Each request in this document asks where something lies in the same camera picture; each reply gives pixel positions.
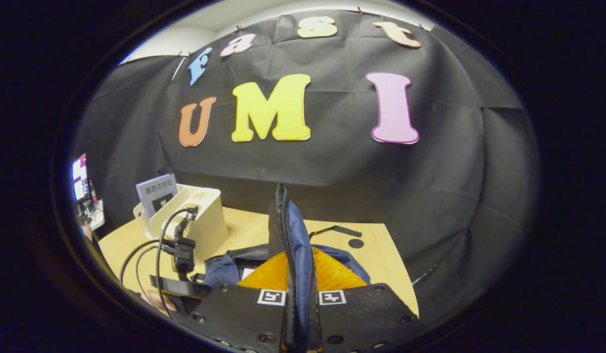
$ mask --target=white wall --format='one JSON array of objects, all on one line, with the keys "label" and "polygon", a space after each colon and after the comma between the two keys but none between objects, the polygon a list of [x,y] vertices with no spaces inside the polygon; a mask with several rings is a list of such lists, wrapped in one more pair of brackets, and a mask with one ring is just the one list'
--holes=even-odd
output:
[{"label": "white wall", "polygon": [[364,13],[396,18],[416,26],[420,24],[428,30],[435,26],[403,5],[390,0],[222,0],[162,29],[121,63],[146,56],[176,55],[180,51],[187,55],[189,51],[195,51],[232,33],[237,29],[236,26],[246,27],[283,14],[318,9],[357,11],[357,6]]},{"label": "white wall", "polygon": [[121,61],[127,62],[156,55],[177,55],[200,49],[215,38],[215,32],[197,27],[168,27],[142,43]]},{"label": "white wall", "polygon": [[[227,1],[219,2],[217,5],[221,5],[226,3]],[[228,26],[223,27],[223,29],[219,30],[216,33],[216,37],[220,38],[226,36],[229,33],[232,33],[236,30],[236,26],[249,26],[253,23],[257,23],[263,20],[267,20],[269,18],[273,18],[276,16],[281,16],[283,14],[296,13],[300,11],[311,11],[311,10],[320,10],[320,9],[337,9],[337,10],[350,10],[357,11],[357,6],[360,7],[362,12],[364,13],[374,13],[379,14],[381,16],[388,16],[391,18],[396,18],[397,20],[410,23],[412,25],[417,26],[421,24],[426,29],[433,29],[434,24],[431,21],[428,21],[418,14],[410,11],[409,9],[395,4],[393,2],[384,0],[379,1],[378,3],[372,2],[363,2],[363,1],[352,1],[352,0],[306,0],[306,1],[295,1],[290,2],[289,4],[283,4],[278,7],[272,7],[270,9],[264,10],[260,13],[250,14],[243,20],[239,20],[235,23],[231,23]]]}]

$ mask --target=table surface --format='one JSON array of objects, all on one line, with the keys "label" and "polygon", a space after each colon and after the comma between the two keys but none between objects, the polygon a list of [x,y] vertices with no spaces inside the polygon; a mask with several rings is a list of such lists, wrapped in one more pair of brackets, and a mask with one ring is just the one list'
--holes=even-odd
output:
[{"label": "table surface", "polygon": [[[227,250],[247,248],[268,242],[267,214],[258,214],[227,207],[223,207],[222,211],[225,223],[229,229],[229,237],[213,255],[222,255]],[[384,224],[373,223],[337,223],[305,220],[308,232],[336,225],[361,232],[362,236],[359,239],[364,242],[364,246],[358,249],[352,248],[348,245],[348,241],[355,239],[352,235],[332,230],[314,235],[311,243],[331,246],[350,252],[370,275],[370,283],[388,284],[406,306],[415,315],[418,315],[418,304],[410,276],[386,226]],[[146,235],[142,233],[137,220],[132,220],[105,236],[98,245],[107,263],[119,277],[122,263],[126,260],[128,254],[138,245],[148,240]],[[148,276],[155,274],[156,252],[156,250],[150,250],[140,260],[139,280],[144,290],[155,290],[150,285]],[[141,290],[137,282],[135,263],[140,253],[141,251],[131,259],[124,271],[124,286],[138,293]],[[171,256],[166,253],[162,254],[160,257],[161,276],[178,279],[177,274],[172,270]],[[204,264],[197,264],[194,270],[194,272],[204,273]]]}]

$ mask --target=book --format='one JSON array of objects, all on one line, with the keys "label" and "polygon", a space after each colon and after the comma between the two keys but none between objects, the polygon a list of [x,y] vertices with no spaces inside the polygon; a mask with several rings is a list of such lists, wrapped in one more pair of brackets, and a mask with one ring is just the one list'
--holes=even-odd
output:
[{"label": "book", "polygon": [[135,188],[149,219],[179,193],[174,174],[165,174],[144,181],[135,185]]}]

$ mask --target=white plastic holder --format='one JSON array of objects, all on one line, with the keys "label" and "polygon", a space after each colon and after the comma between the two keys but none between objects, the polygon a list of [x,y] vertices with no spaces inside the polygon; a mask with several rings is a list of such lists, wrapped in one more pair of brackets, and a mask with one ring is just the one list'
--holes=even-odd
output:
[{"label": "white plastic holder", "polygon": [[[220,190],[212,188],[192,187],[177,184],[179,193],[164,205],[151,219],[144,212],[144,206],[139,203],[133,209],[137,223],[148,239],[157,239],[161,236],[168,218],[177,210],[198,206],[196,220],[190,222],[189,229],[184,232],[185,237],[196,242],[194,250],[195,265],[215,254],[220,246],[229,237],[229,230],[224,222]],[[187,212],[181,212],[170,221],[166,228],[166,237],[174,239],[174,230],[184,219]]]}]

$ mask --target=computer monitor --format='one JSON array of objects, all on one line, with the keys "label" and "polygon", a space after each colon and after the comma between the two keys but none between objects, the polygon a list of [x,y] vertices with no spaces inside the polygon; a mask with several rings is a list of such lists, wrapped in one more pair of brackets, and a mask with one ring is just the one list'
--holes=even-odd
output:
[{"label": "computer monitor", "polygon": [[74,200],[81,203],[90,198],[90,186],[87,182],[85,154],[72,163],[72,183],[74,185]]}]

